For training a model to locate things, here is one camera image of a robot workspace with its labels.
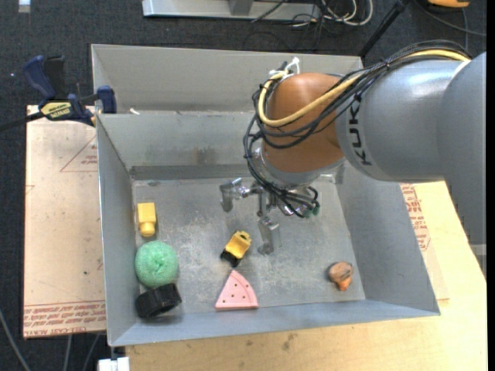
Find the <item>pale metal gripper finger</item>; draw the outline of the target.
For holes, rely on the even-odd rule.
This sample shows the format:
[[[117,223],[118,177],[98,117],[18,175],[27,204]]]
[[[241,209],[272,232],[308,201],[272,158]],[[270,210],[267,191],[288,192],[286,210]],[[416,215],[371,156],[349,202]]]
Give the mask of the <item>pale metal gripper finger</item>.
[[[220,185],[222,199],[220,201],[224,212],[229,213],[234,207],[234,200],[248,196],[248,188],[242,185],[242,179],[234,179]]]
[[[269,255],[280,247],[280,229],[279,223],[272,221],[265,216],[258,221],[262,244],[258,247],[258,252],[263,255]]]

